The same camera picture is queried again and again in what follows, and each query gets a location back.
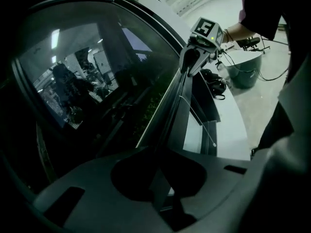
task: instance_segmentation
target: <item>cable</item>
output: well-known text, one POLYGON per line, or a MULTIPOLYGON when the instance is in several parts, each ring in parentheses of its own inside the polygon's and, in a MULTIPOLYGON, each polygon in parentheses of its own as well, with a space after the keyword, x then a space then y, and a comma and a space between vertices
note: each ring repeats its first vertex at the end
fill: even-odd
POLYGON ((276 78, 273 78, 273 79, 266 79, 263 77, 262 73, 258 70, 258 69, 254 69, 254 70, 251 70, 251 71, 242 71, 240 70, 234 63, 233 59, 231 58, 231 56, 229 54, 227 54, 224 50, 222 50, 221 52, 224 53, 224 57, 226 58, 226 60, 230 63, 230 61, 227 59, 226 55, 228 55, 230 57, 230 59, 232 60, 233 62, 233 66, 235 69, 237 69, 238 71, 240 72, 244 72, 244 73, 250 73, 250 72, 253 72, 253 71, 257 71, 259 77, 261 77, 262 79, 258 78, 259 80, 261 81, 273 81, 273 80, 277 80, 278 78, 280 78, 281 76, 283 76, 287 71, 288 71, 288 68, 286 68, 286 70, 284 72, 282 72, 279 76, 277 76, 276 78))
POLYGON ((209 136, 210 140, 212 141, 213 146, 216 147, 216 143, 214 143, 212 137, 210 137, 210 135, 209 135, 207 129, 205 128, 204 124, 202 123, 202 121, 200 120, 200 118, 198 117, 198 115, 194 112, 194 110, 193 110, 193 108, 191 107, 191 105, 188 103, 188 101, 187 101, 183 96, 180 96, 180 97, 183 98, 184 101, 187 103, 187 105, 189 105, 190 109, 192 109, 192 112, 193 112, 193 113, 195 114, 195 116, 199 119, 199 121, 200 121, 200 123, 202 124, 203 128, 205 129, 207 135, 209 136))
POLYGON ((234 42, 234 40, 233 40, 232 36, 229 34, 228 29, 224 29, 224 30, 226 30, 226 31, 227 31, 227 34, 230 36, 230 38, 231 38, 232 42, 234 42))
MULTIPOLYGON (((262 39, 265 40, 265 41, 274 41, 274 40, 269 40, 269 39, 265 39, 265 38, 262 38, 262 39)), ((279 44, 283 44, 283 45, 288 46, 288 44, 287 44, 287 43, 284 43, 284 42, 280 42, 280 41, 274 41, 274 42, 277 42, 277 43, 279 43, 279 44)))
POLYGON ((256 71, 256 69, 253 69, 253 70, 251 70, 251 71, 242 71, 242 70, 240 70, 236 65, 235 65, 235 63, 234 63, 234 61, 233 61, 233 59, 231 58, 231 56, 229 55, 229 54, 227 54, 225 51, 224 51, 224 54, 226 54, 226 55, 228 55, 229 57, 230 57, 230 59, 232 60, 232 62, 233 62, 233 66, 234 66, 234 68, 235 69, 237 69, 237 70, 239 70, 240 72, 244 72, 244 73, 250 73, 250 72, 254 72, 254 71, 256 71))

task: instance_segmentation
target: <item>white countertop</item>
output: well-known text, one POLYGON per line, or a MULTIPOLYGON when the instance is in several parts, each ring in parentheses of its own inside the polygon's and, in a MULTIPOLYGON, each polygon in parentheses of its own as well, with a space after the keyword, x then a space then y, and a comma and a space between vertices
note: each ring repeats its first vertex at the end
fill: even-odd
MULTIPOLYGON (((219 72, 214 64, 206 64, 203 69, 219 72)), ((217 128, 217 156, 222 158, 250 160, 246 128, 234 97, 227 87, 223 93, 225 100, 214 99, 220 116, 217 128)))

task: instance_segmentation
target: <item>person's arm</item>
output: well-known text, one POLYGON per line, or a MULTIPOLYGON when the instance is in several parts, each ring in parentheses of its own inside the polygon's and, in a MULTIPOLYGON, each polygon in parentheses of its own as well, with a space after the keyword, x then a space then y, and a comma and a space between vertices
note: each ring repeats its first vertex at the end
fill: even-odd
POLYGON ((242 0, 239 23, 224 30, 223 43, 244 40, 255 33, 273 40, 281 17, 281 3, 279 0, 265 0, 263 7, 258 1, 242 0))
POLYGON ((254 34, 255 32, 252 32, 242 24, 237 23, 224 31, 223 43, 244 40, 252 37, 254 34))

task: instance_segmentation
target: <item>black sleeve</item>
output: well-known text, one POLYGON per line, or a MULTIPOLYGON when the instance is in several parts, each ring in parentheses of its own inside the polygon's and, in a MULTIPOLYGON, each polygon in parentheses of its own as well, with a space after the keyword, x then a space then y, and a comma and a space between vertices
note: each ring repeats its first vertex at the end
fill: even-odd
POLYGON ((281 18, 280 0, 242 0, 240 23, 250 31, 274 39, 281 18))

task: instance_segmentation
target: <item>gray floor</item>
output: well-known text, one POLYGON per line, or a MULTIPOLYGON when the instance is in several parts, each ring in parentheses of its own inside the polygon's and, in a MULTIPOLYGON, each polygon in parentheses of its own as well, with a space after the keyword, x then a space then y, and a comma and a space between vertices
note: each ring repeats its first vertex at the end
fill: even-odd
MULTIPOLYGON (((284 32, 277 32, 276 41, 287 43, 284 32)), ((264 78, 271 79, 279 76, 287 67, 290 59, 288 46, 275 42, 264 41, 267 49, 262 56, 261 73, 264 78)), ((223 77, 228 76, 224 68, 220 69, 223 77)), ((260 141, 261 134, 273 114, 277 103, 277 97, 286 79, 286 74, 275 81, 264 82, 257 80, 255 86, 248 90, 231 87, 237 105, 242 114, 249 148, 256 147, 260 141)))

